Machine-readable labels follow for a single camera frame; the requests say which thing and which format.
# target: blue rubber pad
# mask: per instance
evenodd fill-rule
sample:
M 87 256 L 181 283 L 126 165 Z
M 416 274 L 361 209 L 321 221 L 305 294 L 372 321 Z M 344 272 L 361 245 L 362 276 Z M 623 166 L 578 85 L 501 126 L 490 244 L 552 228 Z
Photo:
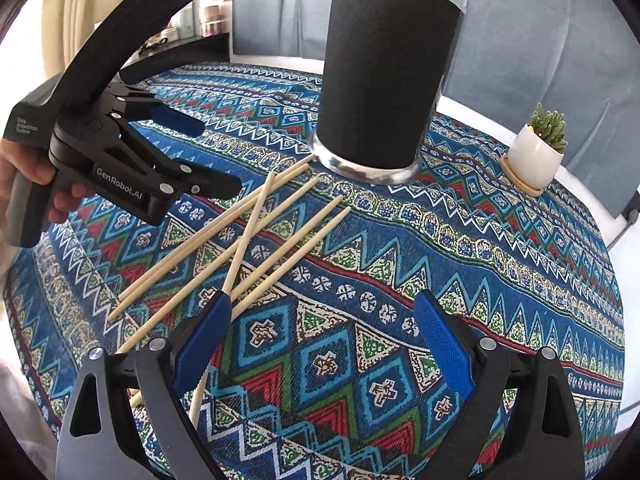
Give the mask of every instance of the blue rubber pad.
M 151 109 L 151 119 L 156 124 L 171 128 L 188 137 L 198 137 L 204 133 L 204 123 L 202 121 L 168 106 L 153 107 Z
M 472 362 L 447 321 L 440 315 L 440 305 L 431 294 L 421 292 L 414 301 L 414 317 L 436 364 L 451 389 L 467 399 L 474 390 Z
M 175 357 L 172 390 L 178 399 L 198 386 L 231 323 L 231 298 L 226 294 L 217 294 L 211 301 L 215 301 L 215 304 L 208 309 L 182 351 Z

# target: tablecloth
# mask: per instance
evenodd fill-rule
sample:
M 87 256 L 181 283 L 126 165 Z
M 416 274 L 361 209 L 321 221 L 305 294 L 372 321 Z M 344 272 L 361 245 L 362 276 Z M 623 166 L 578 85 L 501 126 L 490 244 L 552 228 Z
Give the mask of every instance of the tablecloth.
M 148 122 L 138 128 L 169 156 L 238 175 L 243 196 L 268 171 L 308 155 L 321 83 L 267 67 L 187 66 L 143 86 L 204 120 L 204 135 L 190 139 Z M 332 197 L 343 195 L 353 211 L 233 323 L 212 358 L 198 432 L 229 478 L 364 480 L 420 471 L 461 405 L 412 317 L 412 299 L 424 288 L 509 348 L 559 353 L 587 477 L 602 467 L 623 379 L 622 304 L 609 256 L 590 213 L 563 186 L 530 198 L 511 185 L 498 164 L 505 151 L 436 114 L 420 147 L 422 171 L 409 184 L 369 186 L 313 163 L 269 197 L 272 209 L 320 177 L 254 237 L 244 275 Z M 232 202 L 185 195 L 153 227 L 96 197 L 20 253 L 5 300 L 23 371 L 54 433 L 88 350 L 114 351 L 241 234 L 247 215 L 110 323 L 116 295 Z M 150 336 L 197 312 L 225 272 Z M 476 471 L 495 457 L 514 396 L 505 392 Z M 148 454 L 166 467 L 145 410 L 135 415 Z

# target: silver metal base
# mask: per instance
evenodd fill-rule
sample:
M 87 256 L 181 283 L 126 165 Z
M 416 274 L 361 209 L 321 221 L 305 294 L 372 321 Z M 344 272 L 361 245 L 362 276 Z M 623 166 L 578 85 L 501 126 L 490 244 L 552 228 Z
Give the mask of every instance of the silver metal base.
M 404 184 L 405 182 L 413 180 L 420 171 L 419 157 L 416 157 L 409 167 L 399 168 L 398 170 L 379 170 L 377 168 L 361 166 L 360 164 L 356 164 L 330 152 L 329 149 L 320 142 L 315 130 L 311 132 L 306 143 L 311 149 L 311 152 L 327 169 L 346 178 L 367 182 L 368 184 L 382 184 L 384 186 Z

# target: white pot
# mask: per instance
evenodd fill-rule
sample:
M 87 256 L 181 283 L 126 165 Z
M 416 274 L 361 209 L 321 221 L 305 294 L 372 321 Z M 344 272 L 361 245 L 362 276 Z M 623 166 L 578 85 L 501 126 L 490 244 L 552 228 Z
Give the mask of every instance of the white pot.
M 545 189 L 556 176 L 563 156 L 525 124 L 509 148 L 507 158 L 520 180 L 535 189 Z

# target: green succulent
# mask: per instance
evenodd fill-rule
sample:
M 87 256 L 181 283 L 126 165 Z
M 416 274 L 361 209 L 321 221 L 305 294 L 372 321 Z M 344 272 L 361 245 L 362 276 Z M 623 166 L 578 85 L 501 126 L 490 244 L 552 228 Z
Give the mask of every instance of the green succulent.
M 564 114 L 557 111 L 547 112 L 542 104 L 536 105 L 536 111 L 531 116 L 530 126 L 534 133 L 551 146 L 556 152 L 564 153 L 566 140 L 564 140 Z

